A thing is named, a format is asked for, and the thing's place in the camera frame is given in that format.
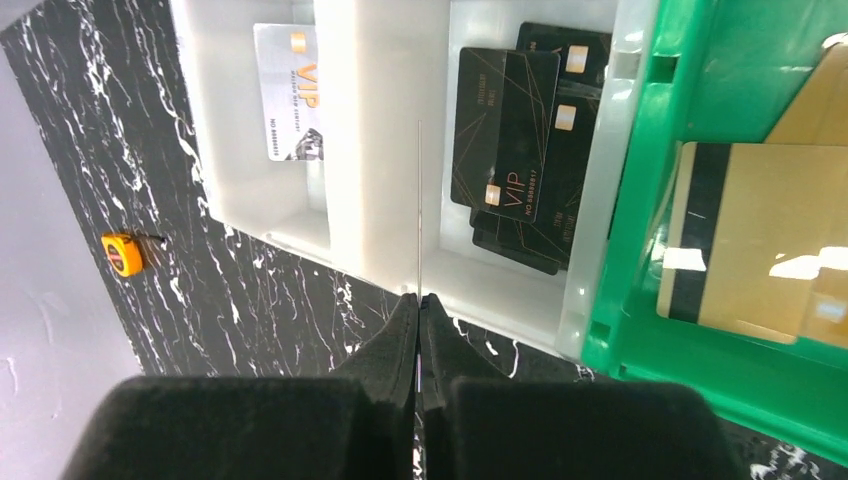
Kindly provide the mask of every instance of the green tray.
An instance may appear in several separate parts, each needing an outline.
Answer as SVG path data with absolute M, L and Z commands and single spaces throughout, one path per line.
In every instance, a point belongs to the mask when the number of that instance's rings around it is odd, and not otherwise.
M 664 0 L 583 361 L 615 378 L 679 382 L 723 417 L 848 464 L 848 351 L 760 342 L 656 314 L 657 212 L 683 142 L 762 142 L 848 31 L 845 0 Z

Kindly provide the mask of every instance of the white plastic bin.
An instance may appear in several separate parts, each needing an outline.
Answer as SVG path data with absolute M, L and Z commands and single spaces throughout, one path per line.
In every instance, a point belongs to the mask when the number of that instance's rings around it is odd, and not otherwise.
M 420 281 L 451 314 L 579 358 L 657 1 L 171 0 L 211 214 L 393 292 Z M 313 8 L 325 162 L 274 163 L 252 26 L 311 23 Z M 475 247 L 449 199 L 459 50 L 512 48 L 525 21 L 613 31 L 571 267 L 553 277 Z

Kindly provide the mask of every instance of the stack of cards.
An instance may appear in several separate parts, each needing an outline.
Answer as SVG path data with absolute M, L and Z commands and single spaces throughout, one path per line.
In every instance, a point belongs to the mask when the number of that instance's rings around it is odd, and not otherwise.
M 610 40 L 524 23 L 514 51 L 460 52 L 451 199 L 478 247 L 568 267 Z
M 848 348 L 848 43 L 763 144 L 683 146 L 657 312 Z

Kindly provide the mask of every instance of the marble countertop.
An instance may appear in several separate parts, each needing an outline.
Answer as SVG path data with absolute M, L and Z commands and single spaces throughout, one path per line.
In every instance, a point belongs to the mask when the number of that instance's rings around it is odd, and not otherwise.
M 382 327 L 391 293 L 209 217 L 166 1 L 50 0 L 0 43 L 145 373 L 321 374 Z M 102 255 L 106 231 L 168 242 L 155 268 L 124 279 Z M 599 377 L 455 325 L 519 381 Z M 725 424 L 751 478 L 848 478 L 839 465 Z M 415 458 L 420 475 L 418 443 Z

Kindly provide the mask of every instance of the tape measure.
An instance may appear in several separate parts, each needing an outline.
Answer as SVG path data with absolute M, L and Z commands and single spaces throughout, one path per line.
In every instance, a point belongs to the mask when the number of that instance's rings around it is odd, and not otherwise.
M 144 268 L 141 259 L 141 250 L 130 235 L 125 233 L 104 233 L 100 237 L 103 242 L 103 250 L 109 263 L 122 277 L 129 277 L 140 272 Z

